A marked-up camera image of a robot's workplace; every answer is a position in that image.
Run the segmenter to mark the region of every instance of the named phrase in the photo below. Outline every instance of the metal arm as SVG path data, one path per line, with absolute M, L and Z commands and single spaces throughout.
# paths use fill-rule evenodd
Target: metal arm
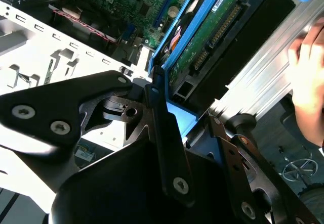
M 164 81 L 161 68 L 144 88 L 108 71 L 0 97 L 2 146 L 44 171 L 70 159 L 83 134 L 125 122 L 126 146 L 57 191 L 53 223 L 270 223 L 265 213 L 272 223 L 318 223 L 246 138 L 226 140 L 216 118 L 185 149 Z

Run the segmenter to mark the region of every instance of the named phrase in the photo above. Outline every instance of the finger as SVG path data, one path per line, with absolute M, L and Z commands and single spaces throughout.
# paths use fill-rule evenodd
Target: finger
M 324 29 L 318 34 L 310 52 L 310 64 L 321 68 L 324 60 Z
M 296 66 L 298 64 L 299 56 L 298 56 L 298 49 L 300 48 L 300 45 L 302 44 L 303 39 L 297 38 L 295 41 L 290 45 L 288 49 L 288 59 L 289 63 L 292 66 Z
M 308 34 L 306 35 L 302 46 L 300 48 L 300 63 L 307 63 L 310 57 L 310 51 L 314 41 L 316 40 L 318 34 L 323 28 L 323 23 L 317 23 L 309 30 Z

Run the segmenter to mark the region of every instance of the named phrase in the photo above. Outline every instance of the human hand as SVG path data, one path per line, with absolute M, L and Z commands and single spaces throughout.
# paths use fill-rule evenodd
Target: human hand
M 288 50 L 293 102 L 307 112 L 321 111 L 324 102 L 323 27 L 324 18 L 321 18 L 304 39 L 296 39 Z

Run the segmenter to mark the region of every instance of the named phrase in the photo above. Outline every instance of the black metal bracket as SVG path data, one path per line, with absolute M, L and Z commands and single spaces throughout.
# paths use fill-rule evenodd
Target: black metal bracket
M 318 223 L 246 136 L 227 140 L 224 125 L 209 116 L 190 151 L 212 157 L 223 168 L 232 208 L 242 215 L 243 202 L 255 211 L 256 223 Z
M 247 223 L 269 223 L 253 198 L 237 147 L 227 141 L 223 123 L 209 116 L 207 128 L 190 151 L 212 157 L 223 169 L 233 212 Z
M 270 199 L 272 223 L 318 223 L 250 140 L 236 135 L 231 142 L 252 167 L 249 171 L 255 172 L 250 180 L 251 190 L 262 190 Z
M 192 176 L 176 118 L 167 110 L 164 79 L 164 71 L 155 68 L 153 84 L 143 89 L 123 74 L 108 71 L 1 96 L 1 126 L 11 134 L 27 136 L 26 142 L 2 145 L 63 161 L 83 134 L 120 120 L 126 123 L 126 144 L 145 137 L 156 146 L 164 193 L 191 206 Z

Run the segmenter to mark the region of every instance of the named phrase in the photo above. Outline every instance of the screw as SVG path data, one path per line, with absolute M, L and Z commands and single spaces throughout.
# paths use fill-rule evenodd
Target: screw
M 119 77 L 118 81 L 122 82 L 122 83 L 126 83 L 127 81 L 125 80 L 125 78 Z
M 245 145 L 247 145 L 249 142 L 247 139 L 245 139 L 244 137 L 240 137 L 239 138 L 241 140 L 241 142 L 243 142 Z
M 20 119 L 30 119 L 36 114 L 35 110 L 27 105 L 18 105 L 12 109 L 11 113 Z
M 152 87 L 152 91 L 158 94 L 158 90 L 154 87 Z
M 217 118 L 214 118 L 214 122 L 215 122 L 216 124 L 221 124 L 221 122 L 220 122 L 219 119 L 217 119 Z
M 305 224 L 303 222 L 303 220 L 301 218 L 299 218 L 299 217 L 296 217 L 296 222 L 297 222 L 297 224 Z
M 255 211 L 249 203 L 242 202 L 241 208 L 242 208 L 242 211 L 244 212 L 244 214 L 247 215 L 250 219 L 252 219 L 252 220 L 255 219 L 255 217 L 256 217 Z
M 189 186 L 188 186 L 186 180 L 184 180 L 181 177 L 174 178 L 173 187 L 176 189 L 176 191 L 178 191 L 180 194 L 183 194 L 183 195 L 186 195 L 189 192 Z
M 58 135 L 66 135 L 71 131 L 71 127 L 68 123 L 64 121 L 54 121 L 51 124 L 51 131 Z

